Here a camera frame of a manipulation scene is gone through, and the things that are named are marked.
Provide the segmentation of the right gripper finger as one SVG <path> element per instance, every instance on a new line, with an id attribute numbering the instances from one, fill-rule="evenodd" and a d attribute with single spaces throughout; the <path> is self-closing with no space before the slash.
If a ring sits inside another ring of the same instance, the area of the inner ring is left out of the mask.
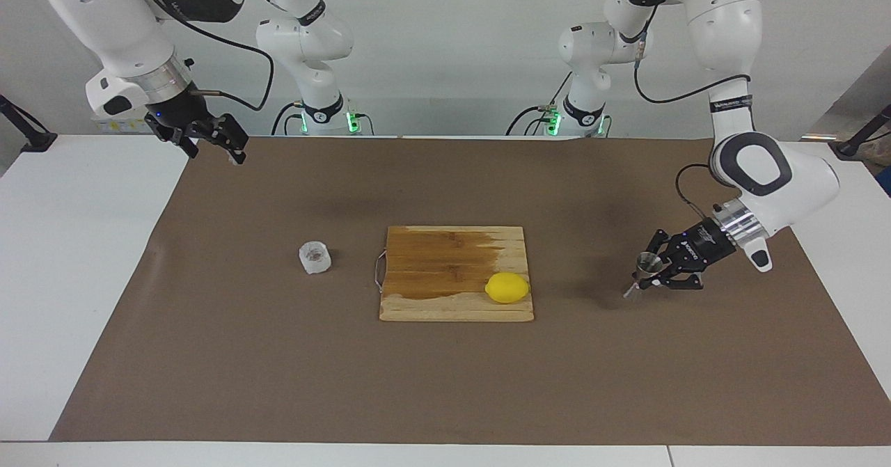
<path id="1" fill-rule="evenodd" d="M 242 165 L 245 162 L 247 156 L 243 150 L 249 136 L 233 115 L 225 113 L 201 121 L 201 138 L 224 149 L 233 164 Z"/>
<path id="2" fill-rule="evenodd" d="M 182 129 L 165 127 L 165 125 L 160 124 L 160 122 L 156 120 L 144 120 L 144 122 L 146 122 L 146 125 L 160 141 L 175 145 L 184 151 L 190 159 L 195 159 L 195 157 L 197 157 L 198 147 L 196 143 L 185 135 Z"/>

